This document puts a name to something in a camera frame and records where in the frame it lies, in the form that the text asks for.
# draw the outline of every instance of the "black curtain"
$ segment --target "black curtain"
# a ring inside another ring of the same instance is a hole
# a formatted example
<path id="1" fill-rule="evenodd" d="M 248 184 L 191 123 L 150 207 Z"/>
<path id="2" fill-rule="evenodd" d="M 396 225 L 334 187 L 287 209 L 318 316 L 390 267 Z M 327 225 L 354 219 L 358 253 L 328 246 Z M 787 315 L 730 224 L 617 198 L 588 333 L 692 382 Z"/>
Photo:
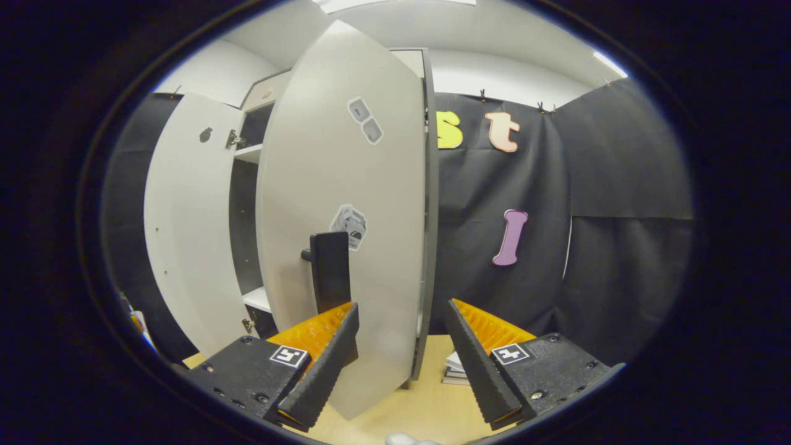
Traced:
<path id="1" fill-rule="evenodd" d="M 110 274 L 132 306 L 143 312 L 157 349 L 176 363 L 198 350 L 170 314 L 154 279 L 143 229 L 143 198 L 154 147 L 180 100 L 180 95 L 155 93 L 134 111 L 115 145 L 101 206 Z"/>
<path id="2" fill-rule="evenodd" d="M 560 332 L 607 364 L 628 361 L 672 307 L 691 248 L 690 179 L 675 133 L 630 79 L 557 112 L 457 94 L 437 110 L 464 140 L 440 150 L 431 333 L 458 298 L 535 335 Z M 520 125 L 514 153 L 486 112 Z M 498 267 L 503 212 L 528 213 L 514 265 Z"/>

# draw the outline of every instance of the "cabinet door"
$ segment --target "cabinet door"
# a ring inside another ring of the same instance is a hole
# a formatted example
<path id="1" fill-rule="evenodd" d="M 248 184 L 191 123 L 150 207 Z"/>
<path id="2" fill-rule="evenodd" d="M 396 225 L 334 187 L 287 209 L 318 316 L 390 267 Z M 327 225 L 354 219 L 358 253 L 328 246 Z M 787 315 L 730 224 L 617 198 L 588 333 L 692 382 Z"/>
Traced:
<path id="1" fill-rule="evenodd" d="M 350 111 L 358 98 L 379 131 L 363 120 L 365 110 Z M 344 204 L 365 218 L 365 236 L 349 252 L 358 359 L 330 397 L 346 418 L 410 377 L 424 245 L 424 137 L 421 79 L 387 48 L 336 21 L 292 70 L 263 140 L 256 225 L 280 330 L 316 314 L 310 266 L 300 258 L 310 235 L 330 231 Z"/>
<path id="2" fill-rule="evenodd" d="M 229 190 L 242 112 L 186 94 L 154 149 L 143 204 L 151 268 L 162 298 L 195 347 L 212 356 L 247 335 L 233 268 Z"/>

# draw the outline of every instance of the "wooden floor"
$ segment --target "wooden floor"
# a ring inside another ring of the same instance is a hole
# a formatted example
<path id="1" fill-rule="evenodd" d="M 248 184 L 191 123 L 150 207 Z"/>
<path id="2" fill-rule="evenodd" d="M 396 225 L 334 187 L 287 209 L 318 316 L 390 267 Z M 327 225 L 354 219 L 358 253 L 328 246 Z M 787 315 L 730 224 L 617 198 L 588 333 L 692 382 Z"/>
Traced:
<path id="1" fill-rule="evenodd" d="M 451 352 L 453 342 L 450 336 L 429 336 L 420 379 L 410 382 L 409 390 L 395 390 L 352 420 L 344 419 L 330 405 L 325 405 L 310 432 L 284 428 L 338 445 L 384 445 L 385 438 L 397 432 L 418 440 L 430 439 L 441 445 L 460 445 L 493 435 L 478 410 L 472 388 L 441 383 L 445 374 L 445 357 Z M 201 356 L 195 356 L 184 362 L 193 367 L 203 360 Z"/>

